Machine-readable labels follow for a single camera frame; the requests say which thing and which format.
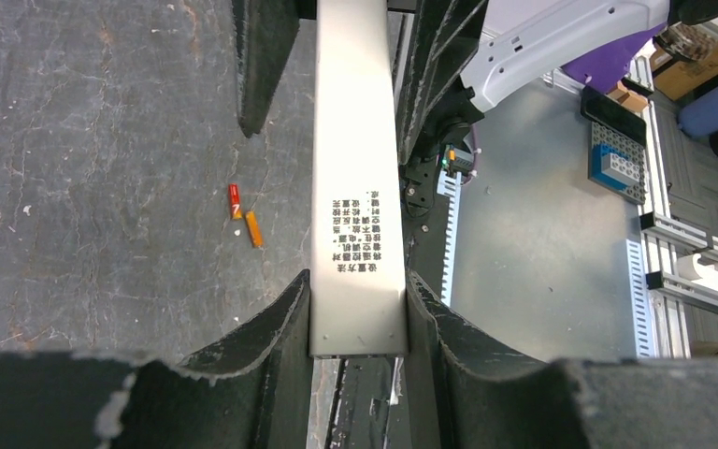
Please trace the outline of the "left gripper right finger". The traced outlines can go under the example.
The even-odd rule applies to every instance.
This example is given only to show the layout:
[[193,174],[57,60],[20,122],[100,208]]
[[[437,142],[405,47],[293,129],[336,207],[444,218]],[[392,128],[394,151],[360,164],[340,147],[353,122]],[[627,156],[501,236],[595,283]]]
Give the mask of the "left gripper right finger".
[[490,337],[407,274],[415,448],[718,448],[718,357],[558,359]]

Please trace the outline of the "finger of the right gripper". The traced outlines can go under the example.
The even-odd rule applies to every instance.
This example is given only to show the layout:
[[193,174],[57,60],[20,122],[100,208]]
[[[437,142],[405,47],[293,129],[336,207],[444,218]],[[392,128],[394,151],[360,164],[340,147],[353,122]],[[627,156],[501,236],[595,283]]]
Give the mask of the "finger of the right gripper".
[[433,155],[449,128],[472,115],[458,78],[478,50],[487,6],[482,0],[414,3],[395,115],[400,165]]
[[245,137],[262,131],[299,30],[296,1],[234,0],[237,122]]

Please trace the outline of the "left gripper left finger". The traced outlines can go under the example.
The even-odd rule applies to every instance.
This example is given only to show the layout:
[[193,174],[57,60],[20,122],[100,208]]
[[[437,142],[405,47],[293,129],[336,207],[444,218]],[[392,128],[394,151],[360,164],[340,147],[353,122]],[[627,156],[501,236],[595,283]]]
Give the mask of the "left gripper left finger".
[[0,448],[302,448],[310,276],[174,364],[144,352],[0,352]]

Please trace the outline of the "white remote control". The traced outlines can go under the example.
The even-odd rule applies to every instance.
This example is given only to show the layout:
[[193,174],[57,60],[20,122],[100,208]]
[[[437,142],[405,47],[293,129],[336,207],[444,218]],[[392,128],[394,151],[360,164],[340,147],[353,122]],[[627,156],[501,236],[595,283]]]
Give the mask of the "white remote control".
[[309,351],[408,349],[394,92],[383,1],[317,5]]

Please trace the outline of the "orange battery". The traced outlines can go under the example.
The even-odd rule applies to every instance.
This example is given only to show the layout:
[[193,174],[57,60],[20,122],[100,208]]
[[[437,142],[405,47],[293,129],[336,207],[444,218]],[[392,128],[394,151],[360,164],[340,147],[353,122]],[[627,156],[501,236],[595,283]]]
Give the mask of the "orange battery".
[[252,246],[254,248],[263,247],[264,239],[255,212],[253,210],[247,211],[244,219],[248,228]]

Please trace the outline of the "red battery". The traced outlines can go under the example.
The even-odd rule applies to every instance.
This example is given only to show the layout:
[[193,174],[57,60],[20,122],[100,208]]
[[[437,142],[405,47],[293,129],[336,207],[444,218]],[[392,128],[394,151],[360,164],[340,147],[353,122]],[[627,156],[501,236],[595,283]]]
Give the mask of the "red battery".
[[235,183],[228,185],[228,198],[230,207],[230,217],[232,220],[241,220],[243,211],[241,207],[241,198],[238,186]]

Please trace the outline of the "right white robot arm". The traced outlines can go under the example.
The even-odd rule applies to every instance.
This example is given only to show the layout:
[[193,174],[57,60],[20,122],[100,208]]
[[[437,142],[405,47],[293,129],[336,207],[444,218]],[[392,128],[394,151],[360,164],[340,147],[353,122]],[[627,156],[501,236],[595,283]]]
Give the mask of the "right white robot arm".
[[413,15],[396,114],[398,159],[407,163],[421,148],[425,120],[454,83],[472,90],[476,108],[487,111],[538,75],[604,45],[674,23],[713,20],[718,0],[555,1],[547,7],[506,1],[503,15],[521,13],[523,22],[481,43],[475,24],[486,9],[483,1],[236,1],[239,126],[248,136],[261,131],[300,21],[325,24],[330,10],[337,13],[330,43],[363,17],[370,18],[373,36],[384,39],[389,11]]

